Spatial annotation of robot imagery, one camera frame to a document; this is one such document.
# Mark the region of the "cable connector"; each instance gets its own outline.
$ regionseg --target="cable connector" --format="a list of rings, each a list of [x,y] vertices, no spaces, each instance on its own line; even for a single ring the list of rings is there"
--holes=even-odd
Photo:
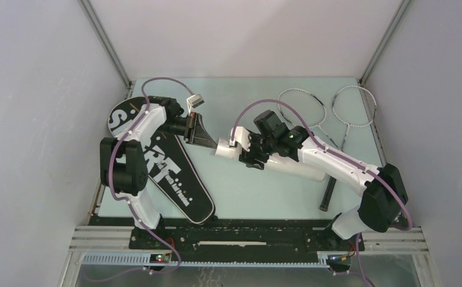
[[[190,114],[193,109],[197,108],[202,104],[204,104],[204,99],[200,94],[193,94],[192,96],[188,97],[186,99],[186,107],[188,110],[188,114]]]

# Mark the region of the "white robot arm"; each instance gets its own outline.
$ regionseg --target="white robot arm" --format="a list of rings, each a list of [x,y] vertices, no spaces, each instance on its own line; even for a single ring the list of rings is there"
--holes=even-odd
[[[347,184],[362,201],[360,206],[338,215],[332,222],[332,230],[340,238],[349,239],[370,228],[385,232],[400,212],[395,199],[368,171],[393,187],[403,204],[408,201],[399,171],[391,164],[383,168],[366,164],[315,137],[317,142],[322,143],[319,146],[303,127],[289,130],[272,111],[263,112],[254,123],[259,129],[258,134],[238,126],[233,140],[219,140],[216,155],[238,157],[248,167],[259,169],[267,167],[272,159],[283,158],[290,174],[313,179],[313,174],[324,171]],[[351,161],[364,169],[351,164]]]
[[[148,180],[148,164],[143,154],[143,146],[150,146],[151,137],[156,131],[181,135],[185,142],[193,145],[216,148],[216,143],[207,134],[202,125],[202,116],[190,112],[181,117],[183,109],[175,99],[168,97],[149,97],[150,106],[142,105],[132,122],[133,129],[125,129],[115,138],[104,138],[100,142],[100,177],[101,182],[109,186],[109,163],[114,161],[112,171],[114,197],[126,200],[135,213],[135,225],[143,228],[141,220],[148,228],[154,230],[161,218],[148,192],[145,190]],[[112,150],[119,139],[124,138],[116,158]],[[169,166],[162,166],[161,173],[168,172]]]

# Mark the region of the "badminton racket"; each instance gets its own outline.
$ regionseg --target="badminton racket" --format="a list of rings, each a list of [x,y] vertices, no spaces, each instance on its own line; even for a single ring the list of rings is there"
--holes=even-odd
[[[337,102],[342,102],[343,100],[338,100],[339,97],[342,97],[341,95],[343,94],[344,91],[348,90],[348,89],[353,89],[353,88],[357,88],[359,89],[359,92],[361,94],[361,98],[363,100],[363,103],[365,104],[365,109],[366,109],[366,115],[367,115],[367,122],[365,123],[351,123],[351,121],[348,121],[348,120],[345,120],[340,112],[340,114],[338,113],[338,108],[336,107],[337,106]],[[375,97],[373,96],[373,94],[363,88],[363,87],[359,87],[359,86],[346,86],[344,88],[342,88],[341,90],[339,90],[336,95],[333,97],[333,101],[331,103],[331,108],[333,110],[333,114],[336,116],[337,119],[339,119],[342,123],[344,123],[347,128],[345,130],[345,136],[343,138],[343,142],[342,142],[342,145],[340,146],[340,150],[343,151],[344,147],[345,147],[345,143],[347,142],[347,136],[348,136],[348,131],[350,130],[351,127],[355,127],[355,128],[362,128],[362,127],[367,127],[369,126],[370,124],[373,123],[373,120],[375,119],[375,114],[377,113],[377,101],[375,101]],[[324,192],[324,197],[322,198],[322,202],[319,206],[319,209],[326,212],[328,211],[328,207],[329,207],[329,202],[331,201],[331,197],[333,196],[333,190],[335,189],[335,184],[336,184],[336,179],[331,177],[329,178],[329,182],[328,182],[328,185],[326,187],[326,191]]]

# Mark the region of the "purple cable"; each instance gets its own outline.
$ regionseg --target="purple cable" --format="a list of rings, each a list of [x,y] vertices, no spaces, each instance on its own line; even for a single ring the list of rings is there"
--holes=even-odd
[[[118,278],[124,274],[127,274],[129,272],[133,272],[133,271],[139,271],[139,270],[143,270],[144,267],[135,267],[135,268],[130,268],[130,269],[127,269],[127,270],[124,270],[118,274],[115,274],[111,277],[108,277],[108,278],[104,278],[104,279],[92,279],[92,278],[88,278],[88,276],[85,274],[83,274],[83,277],[86,281],[89,281],[89,282],[93,282],[93,283],[103,283],[103,282],[107,282],[107,281],[110,281],[110,280],[113,280],[115,278]]]
[[[178,83],[178,84],[182,85],[190,93],[191,96],[194,94],[194,92],[192,92],[192,90],[187,85],[185,85],[181,81],[178,81],[177,79],[173,79],[173,78],[169,78],[169,77],[151,78],[151,79],[146,80],[143,83],[143,85],[141,86],[141,92],[143,93],[143,96],[146,98],[146,110],[148,110],[148,108],[149,108],[149,100],[148,100],[148,96],[145,93],[145,86],[146,86],[147,83],[150,83],[150,82],[153,82],[153,81],[156,81],[156,80],[167,80],[167,81]]]
[[[293,112],[296,117],[298,117],[298,119],[301,121],[301,124],[303,125],[303,127],[307,130],[308,132],[308,135],[310,136],[310,138],[312,139],[312,141],[321,149],[325,149],[325,146],[319,142],[315,136],[313,135],[313,133],[310,131],[310,128],[308,127],[308,124],[305,120],[303,120],[303,118],[301,117],[301,115],[295,110],[293,109],[291,106],[289,106],[288,104],[280,101],[280,100],[274,100],[274,99],[264,99],[264,100],[258,100],[257,102],[254,102],[252,104],[250,104],[249,106],[247,106],[243,112],[241,112],[241,114],[238,116],[238,119],[236,119],[236,122],[234,123],[234,127],[232,127],[232,133],[231,133],[231,141],[234,140],[234,133],[236,131],[236,127],[238,126],[238,123],[240,122],[241,118],[243,117],[243,115],[249,110],[251,109],[252,107],[256,106],[256,105],[259,105],[260,103],[277,103],[279,105],[283,105],[284,107],[286,107],[287,109],[290,109],[291,112]],[[367,174],[371,175],[373,178],[375,178],[376,180],[378,180],[378,182],[380,182],[386,189],[387,191],[389,191],[389,193],[394,197],[394,199],[396,200],[396,202],[398,202],[398,205],[400,206],[400,208],[402,209],[402,212],[403,214],[405,215],[406,219],[407,219],[407,222],[408,222],[408,226],[407,227],[403,227],[403,226],[399,226],[399,225],[394,225],[393,227],[394,228],[397,228],[399,230],[404,230],[404,231],[407,231],[407,230],[410,230],[412,229],[412,218],[410,216],[410,213],[408,213],[408,211],[406,210],[406,207],[405,205],[403,204],[403,202],[401,201],[401,199],[398,197],[398,195],[396,194],[396,192],[392,189],[391,186],[389,186],[389,184],[387,184],[383,179],[381,179],[378,175],[376,175],[374,172],[371,172],[370,170],[366,170],[365,166],[362,166],[361,164],[359,164],[358,162],[355,162],[354,160],[350,159],[350,158],[347,158],[346,156],[338,153],[338,152],[335,152],[331,149],[328,149],[327,150],[328,153],[340,158],[341,160],[344,160],[354,166],[356,166],[358,169],[362,170],[363,172],[366,171]]]
[[[189,93],[190,95],[194,94],[192,92],[192,90],[187,86],[185,85],[184,83],[176,80],[176,79],[173,79],[173,78],[168,78],[168,77],[156,77],[156,78],[151,78],[151,79],[148,79],[146,80],[143,85],[141,86],[141,92],[143,93],[145,99],[146,99],[146,111],[148,111],[149,107],[150,107],[150,99],[148,98],[148,95],[146,94],[145,92],[145,86],[147,83],[150,83],[150,82],[153,82],[153,81],[156,81],[156,80],[167,80],[167,81],[173,81],[173,82],[176,82],[180,85],[182,85]],[[128,129],[128,132],[132,131],[142,120],[143,118],[146,116],[146,113],[141,113],[139,115],[139,118],[132,124],[132,126]],[[129,133],[125,133],[125,135],[118,140],[117,144],[115,145],[115,148],[113,149],[113,152],[111,153],[111,160],[109,161],[109,170],[108,170],[108,181],[109,181],[109,189],[111,191],[111,196],[113,197],[114,200],[116,201],[121,201],[121,200],[127,200],[126,197],[117,197],[116,193],[115,193],[115,187],[114,187],[114,183],[113,183],[113,168],[115,166],[115,159],[117,157],[117,154],[118,154],[118,149],[120,147],[120,145],[124,142],[124,140],[129,136]],[[158,235],[156,235],[153,231],[151,231],[151,229],[139,218],[139,216],[137,215],[136,211],[134,210],[134,208],[132,207],[132,205],[130,203],[127,203],[128,205],[128,208],[130,209],[130,212],[132,213],[132,216],[134,217],[134,219],[139,222],[139,224],[141,225],[141,227],[143,227],[151,236],[153,236],[155,239],[157,239],[159,242],[161,242],[162,244],[166,245],[169,249],[171,249],[173,251],[173,253],[176,255],[178,261],[176,263],[176,266],[171,269],[171,270],[167,270],[167,271],[154,271],[154,270],[150,270],[147,268],[147,270],[150,272],[150,273],[159,273],[159,274],[163,274],[163,273],[169,273],[169,272],[173,272],[175,271],[176,269],[178,269],[182,263],[182,258],[180,256],[180,253],[173,247],[171,246],[169,243],[167,243],[165,240],[163,240],[162,238],[160,238]],[[117,278],[117,277],[120,277],[126,273],[129,273],[129,272],[133,272],[133,271],[137,271],[137,270],[143,270],[143,268],[145,267],[135,267],[135,268],[131,268],[131,269],[127,269],[123,272],[120,272],[116,275],[113,275],[109,278],[106,278],[106,279],[91,279],[91,278],[88,278],[86,275],[85,275],[85,279],[88,280],[88,281],[91,281],[91,282],[106,282],[106,281],[109,281],[109,280],[112,280],[114,278]]]
[[[358,274],[360,274],[361,277],[363,277],[363,280],[365,281],[365,286],[368,286],[367,282],[370,281],[370,279],[368,279],[365,276],[365,271],[363,270],[363,264],[361,263],[361,256],[359,255],[359,237],[361,237],[361,233],[359,233],[356,236],[356,258],[357,258],[357,265],[359,265],[359,272],[360,272]]]
[[[329,271],[333,273],[333,276],[345,276],[349,274],[361,276],[361,273],[355,272],[355,271],[349,271],[348,273],[347,272],[335,272],[331,268],[329,268]],[[368,283],[370,283],[370,285],[372,285],[372,287],[376,287],[375,284],[373,284],[373,282],[370,280],[370,278],[365,277],[365,279]]]

